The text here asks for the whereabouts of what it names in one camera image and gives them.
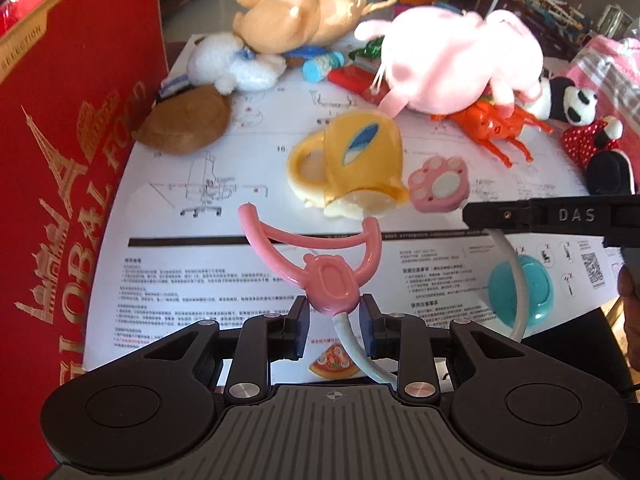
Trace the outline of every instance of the red box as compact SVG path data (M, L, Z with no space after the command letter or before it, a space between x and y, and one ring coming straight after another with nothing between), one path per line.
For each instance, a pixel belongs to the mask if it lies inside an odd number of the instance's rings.
M0 9L0 474L54 467L38 423L81 374L102 231L167 66L158 0L17 0Z

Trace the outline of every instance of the yellow toy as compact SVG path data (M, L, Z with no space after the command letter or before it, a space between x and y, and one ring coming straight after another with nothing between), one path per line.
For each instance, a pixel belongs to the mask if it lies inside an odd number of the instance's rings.
M315 171L314 156L321 158ZM306 207L330 217L382 216L409 198L400 130L377 111L348 112L300 142L289 155L287 179Z

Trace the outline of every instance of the cat paw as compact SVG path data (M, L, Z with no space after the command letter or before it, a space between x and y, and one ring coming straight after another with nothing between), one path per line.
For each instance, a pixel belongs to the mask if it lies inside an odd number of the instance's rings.
M409 175L409 192L411 203L421 213L456 210L469 197L465 161L458 156L432 156Z

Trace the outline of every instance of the person's hand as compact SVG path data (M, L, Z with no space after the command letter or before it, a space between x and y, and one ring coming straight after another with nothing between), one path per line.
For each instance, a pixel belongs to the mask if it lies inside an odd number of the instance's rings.
M618 293L625 306L625 333L629 364L640 371L640 300L634 290L634 280L626 267L618 275Z

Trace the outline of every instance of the teal toy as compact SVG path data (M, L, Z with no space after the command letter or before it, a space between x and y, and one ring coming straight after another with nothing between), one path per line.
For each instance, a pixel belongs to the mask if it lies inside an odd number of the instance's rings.
M541 322L554 306L554 288L545 267L531 256L518 257L524 270L529 289L529 320L527 326ZM495 315L509 327L516 319L516 285L508 262L503 262L492 270L489 276L489 302Z
M329 52L312 59L307 59L302 66L302 75L310 83L319 83L329 75L334 68L344 66L344 56L341 52Z

